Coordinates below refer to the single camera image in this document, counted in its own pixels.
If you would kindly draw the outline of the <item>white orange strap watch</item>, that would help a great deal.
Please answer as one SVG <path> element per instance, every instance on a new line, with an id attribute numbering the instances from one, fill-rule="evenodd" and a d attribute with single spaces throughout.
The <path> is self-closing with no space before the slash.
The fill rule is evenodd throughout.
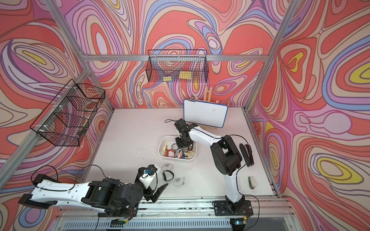
<path id="1" fill-rule="evenodd" d="M 184 149 L 178 149 L 175 153 L 175 158 L 178 158 L 178 159 L 185 159 L 187 157 Z"/>

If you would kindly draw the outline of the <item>cream strap gold watch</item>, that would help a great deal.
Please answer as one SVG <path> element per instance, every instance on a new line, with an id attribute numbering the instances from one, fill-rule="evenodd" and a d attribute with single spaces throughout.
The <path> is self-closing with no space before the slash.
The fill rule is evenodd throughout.
<path id="1" fill-rule="evenodd" d="M 189 148 L 189 147 L 184 149 L 184 154 L 187 159 L 193 159 L 195 156 L 194 149 Z"/>

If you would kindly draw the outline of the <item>black smart watch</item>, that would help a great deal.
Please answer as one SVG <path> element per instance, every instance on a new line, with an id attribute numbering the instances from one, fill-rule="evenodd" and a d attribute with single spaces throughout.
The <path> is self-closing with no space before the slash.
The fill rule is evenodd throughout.
<path id="1" fill-rule="evenodd" d="M 174 173 L 171 170 L 164 170 L 162 177 L 165 182 L 170 182 L 174 179 Z"/>

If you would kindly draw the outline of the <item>white pink strap watch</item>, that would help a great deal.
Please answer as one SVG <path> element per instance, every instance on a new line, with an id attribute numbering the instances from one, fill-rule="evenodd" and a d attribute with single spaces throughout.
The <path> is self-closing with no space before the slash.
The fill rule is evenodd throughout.
<path id="1" fill-rule="evenodd" d="M 171 163 L 165 163 L 162 167 L 163 171 L 172 171 L 174 168 L 174 165 Z"/>

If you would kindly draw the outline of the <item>beige long strap watch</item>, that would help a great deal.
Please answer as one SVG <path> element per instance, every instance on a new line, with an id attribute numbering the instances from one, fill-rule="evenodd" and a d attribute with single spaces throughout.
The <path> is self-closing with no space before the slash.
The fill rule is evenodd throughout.
<path id="1" fill-rule="evenodd" d="M 162 154 L 163 155 L 166 155 L 166 152 L 167 152 L 167 145 L 168 145 L 168 141 L 166 141 L 163 145 L 163 149 L 162 149 Z"/>

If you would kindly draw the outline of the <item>red translucent watch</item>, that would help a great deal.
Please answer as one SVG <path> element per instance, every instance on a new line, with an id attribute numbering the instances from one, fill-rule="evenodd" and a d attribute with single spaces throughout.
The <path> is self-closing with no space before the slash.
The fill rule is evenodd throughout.
<path id="1" fill-rule="evenodd" d="M 175 151 L 173 149 L 167 150 L 165 157 L 175 158 Z"/>

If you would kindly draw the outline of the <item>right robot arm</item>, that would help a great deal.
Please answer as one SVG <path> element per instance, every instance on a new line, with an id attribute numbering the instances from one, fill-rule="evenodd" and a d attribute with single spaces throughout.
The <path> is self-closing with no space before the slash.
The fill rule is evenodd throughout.
<path id="1" fill-rule="evenodd" d="M 190 148 L 195 142 L 210 148 L 214 164 L 223 174 L 226 185 L 225 205 L 220 208 L 236 214 L 242 208 L 245 197 L 240 193 L 237 181 L 237 172 L 243 159 L 233 139 L 229 135 L 214 135 L 183 119 L 176 120 L 174 125 L 179 132 L 179 137 L 175 139 L 179 148 Z"/>

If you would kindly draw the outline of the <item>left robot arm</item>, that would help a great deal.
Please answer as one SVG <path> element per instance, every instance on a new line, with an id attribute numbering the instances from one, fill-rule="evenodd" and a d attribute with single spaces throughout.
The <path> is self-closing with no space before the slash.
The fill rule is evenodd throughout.
<path id="1" fill-rule="evenodd" d="M 44 174 L 34 182 L 34 190 L 23 194 L 18 203 L 28 208 L 77 207 L 99 212 L 106 217 L 136 215 L 142 199 L 155 203 L 168 187 L 153 190 L 150 183 L 157 177 L 139 177 L 134 184 L 122 184 L 116 179 L 103 179 L 79 184 L 61 183 Z"/>

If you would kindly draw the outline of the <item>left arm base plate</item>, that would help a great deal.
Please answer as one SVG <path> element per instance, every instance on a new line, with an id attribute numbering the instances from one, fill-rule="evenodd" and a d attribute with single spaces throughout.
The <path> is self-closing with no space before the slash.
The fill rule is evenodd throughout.
<path id="1" fill-rule="evenodd" d="M 98 217 L 124 217 L 124 218 L 133 218 L 136 217 L 138 212 L 139 204 L 130 204 L 121 208 L 110 208 L 106 209 L 104 213 L 98 213 Z"/>

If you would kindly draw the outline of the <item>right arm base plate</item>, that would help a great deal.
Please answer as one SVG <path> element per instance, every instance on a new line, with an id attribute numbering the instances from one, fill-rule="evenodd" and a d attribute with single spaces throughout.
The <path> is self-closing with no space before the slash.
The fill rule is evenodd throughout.
<path id="1" fill-rule="evenodd" d="M 250 217 L 254 214 L 251 202 L 243 200 L 232 203 L 229 200 L 213 201 L 214 213 L 216 216 L 245 216 Z"/>

